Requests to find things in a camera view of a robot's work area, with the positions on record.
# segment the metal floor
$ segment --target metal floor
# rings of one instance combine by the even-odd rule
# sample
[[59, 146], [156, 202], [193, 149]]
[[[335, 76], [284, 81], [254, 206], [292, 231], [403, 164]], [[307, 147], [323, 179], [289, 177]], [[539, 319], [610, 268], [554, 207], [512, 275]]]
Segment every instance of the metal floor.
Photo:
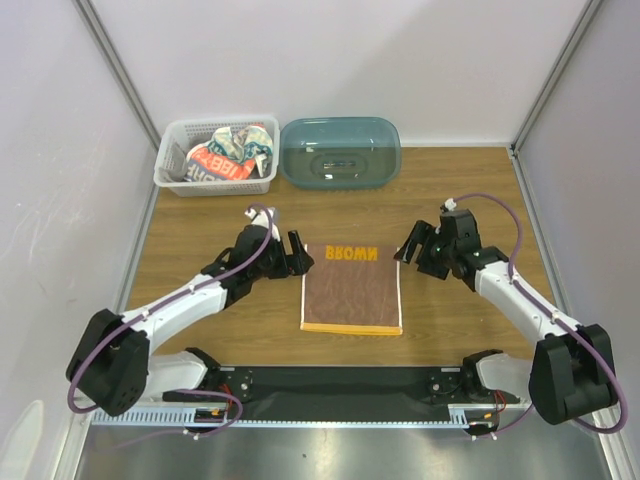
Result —
[[197, 442], [168, 435], [110, 449], [150, 431], [91, 427], [76, 480], [611, 478], [597, 437], [536, 415], [497, 441], [471, 442], [456, 430], [242, 427]]

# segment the white panel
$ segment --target white panel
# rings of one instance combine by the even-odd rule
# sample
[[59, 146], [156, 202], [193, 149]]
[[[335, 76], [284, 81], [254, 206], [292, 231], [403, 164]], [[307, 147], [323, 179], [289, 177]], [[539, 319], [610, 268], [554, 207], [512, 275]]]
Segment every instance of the white panel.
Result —
[[638, 18], [635, 0], [604, 2], [522, 158], [572, 313], [611, 335], [640, 446]]
[[377, 115], [405, 143], [508, 142], [585, 0], [94, 0], [160, 130]]
[[70, 419], [67, 362], [121, 288], [153, 152], [71, 1], [3, 2], [0, 59], [0, 477], [23, 478], [15, 452], [40, 437], [40, 479]]

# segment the brown towel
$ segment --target brown towel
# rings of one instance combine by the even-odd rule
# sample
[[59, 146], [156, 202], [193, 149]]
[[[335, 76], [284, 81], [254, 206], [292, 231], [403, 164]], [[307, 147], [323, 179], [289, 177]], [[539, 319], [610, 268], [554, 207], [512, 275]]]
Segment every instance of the brown towel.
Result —
[[302, 330], [402, 334], [396, 247], [307, 245], [306, 249], [315, 265], [302, 280]]

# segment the laundry basket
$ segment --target laundry basket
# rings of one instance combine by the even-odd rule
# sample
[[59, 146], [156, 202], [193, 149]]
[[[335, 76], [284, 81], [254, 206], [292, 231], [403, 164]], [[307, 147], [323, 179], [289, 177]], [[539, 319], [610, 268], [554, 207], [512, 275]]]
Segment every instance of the laundry basket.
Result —
[[[252, 180], [222, 180], [218, 182], [180, 182], [172, 180], [167, 172], [181, 171], [192, 147], [211, 140], [220, 127], [231, 127], [233, 133], [249, 125], [261, 124], [273, 139], [273, 158], [269, 174]], [[168, 188], [181, 197], [215, 195], [255, 195], [267, 193], [271, 180], [278, 171], [280, 152], [280, 126], [270, 116], [205, 118], [180, 120], [171, 123], [162, 136], [156, 158], [153, 180], [159, 187]]]

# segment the wooden tabletop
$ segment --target wooden tabletop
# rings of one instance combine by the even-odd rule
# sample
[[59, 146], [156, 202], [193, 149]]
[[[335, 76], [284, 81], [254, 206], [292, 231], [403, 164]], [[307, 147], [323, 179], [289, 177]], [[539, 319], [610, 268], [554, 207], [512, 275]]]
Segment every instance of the wooden tabletop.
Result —
[[[298, 230], [305, 243], [400, 246], [418, 219], [438, 222], [449, 197], [488, 192], [511, 204], [526, 226], [518, 269], [551, 299], [516, 178], [504, 148], [405, 148], [402, 171], [387, 186], [363, 191], [299, 190], [281, 177], [262, 196], [181, 198], [163, 190], [155, 207], [130, 300], [149, 303], [184, 285], [247, 224], [243, 212], [260, 201], [280, 212], [281, 232]], [[507, 255], [515, 243], [513, 221], [483, 199], [472, 210], [483, 244]], [[301, 279], [261, 280], [228, 310], [202, 319], [171, 338], [158, 353], [199, 347], [224, 364], [437, 365], [500, 348], [518, 357], [533, 349], [489, 302], [460, 280], [446, 281], [402, 265], [404, 333], [371, 337], [300, 330]]]

